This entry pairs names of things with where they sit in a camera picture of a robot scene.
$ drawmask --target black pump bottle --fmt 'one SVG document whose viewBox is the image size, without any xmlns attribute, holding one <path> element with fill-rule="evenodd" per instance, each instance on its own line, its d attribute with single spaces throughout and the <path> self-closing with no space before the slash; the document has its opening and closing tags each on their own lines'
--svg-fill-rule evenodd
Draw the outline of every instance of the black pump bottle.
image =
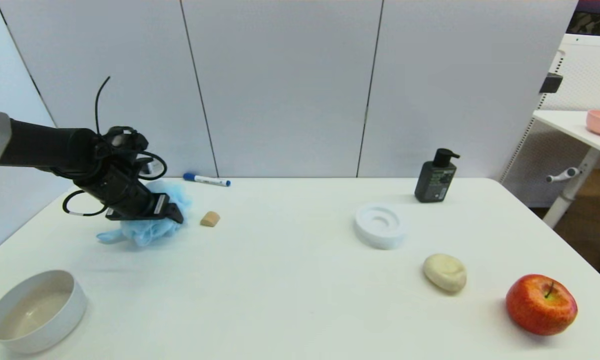
<svg viewBox="0 0 600 360">
<path fill-rule="evenodd" d="M 439 203 L 444 200 L 457 170 L 457 167 L 451 163 L 451 158 L 459 157 L 448 148 L 438 148 L 435 159 L 422 165 L 418 186 L 416 186 L 416 198 L 419 202 Z"/>
</svg>

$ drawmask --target blue loofah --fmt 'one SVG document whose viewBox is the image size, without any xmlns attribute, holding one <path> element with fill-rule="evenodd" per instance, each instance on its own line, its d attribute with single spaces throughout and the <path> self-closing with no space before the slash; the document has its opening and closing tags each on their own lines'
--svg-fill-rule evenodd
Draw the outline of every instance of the blue loofah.
<svg viewBox="0 0 600 360">
<path fill-rule="evenodd" d="M 186 195 L 182 184 L 158 180 L 147 183 L 146 187 L 154 193 L 168 194 L 169 202 L 178 205 L 186 223 L 188 210 L 193 202 Z M 120 229 L 102 232 L 97 237 L 104 244 L 117 242 L 120 237 L 127 237 L 135 241 L 138 246 L 143 247 L 153 240 L 174 235 L 180 226 L 181 224 L 169 218 L 120 221 Z"/>
</svg>

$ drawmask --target pump nozzle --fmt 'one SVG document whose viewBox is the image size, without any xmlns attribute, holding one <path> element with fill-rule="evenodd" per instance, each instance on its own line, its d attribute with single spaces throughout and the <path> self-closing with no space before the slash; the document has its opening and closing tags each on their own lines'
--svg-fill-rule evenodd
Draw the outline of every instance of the pump nozzle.
<svg viewBox="0 0 600 360">
<path fill-rule="evenodd" d="M 438 148 L 433 159 L 433 166 L 435 167 L 447 167 L 451 163 L 451 158 L 460 158 L 457 153 L 454 153 L 448 148 Z"/>
</svg>

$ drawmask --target white ceramic bowl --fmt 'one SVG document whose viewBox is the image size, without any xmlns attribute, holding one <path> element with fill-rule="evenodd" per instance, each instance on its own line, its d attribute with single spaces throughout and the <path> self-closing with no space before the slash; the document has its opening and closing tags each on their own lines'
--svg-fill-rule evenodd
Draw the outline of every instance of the white ceramic bowl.
<svg viewBox="0 0 600 360">
<path fill-rule="evenodd" d="M 86 308 L 87 298 L 71 274 L 39 273 L 0 299 L 0 343 L 22 354 L 44 351 L 69 335 Z"/>
</svg>

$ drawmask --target white soap dish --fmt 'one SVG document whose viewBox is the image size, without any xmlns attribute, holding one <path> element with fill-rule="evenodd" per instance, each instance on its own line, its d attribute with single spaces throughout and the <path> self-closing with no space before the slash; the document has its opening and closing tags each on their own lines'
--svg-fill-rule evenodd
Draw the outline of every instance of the white soap dish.
<svg viewBox="0 0 600 360">
<path fill-rule="evenodd" d="M 402 246 L 406 227 L 392 205 L 367 203 L 355 214 L 355 230 L 368 246 L 391 250 Z"/>
</svg>

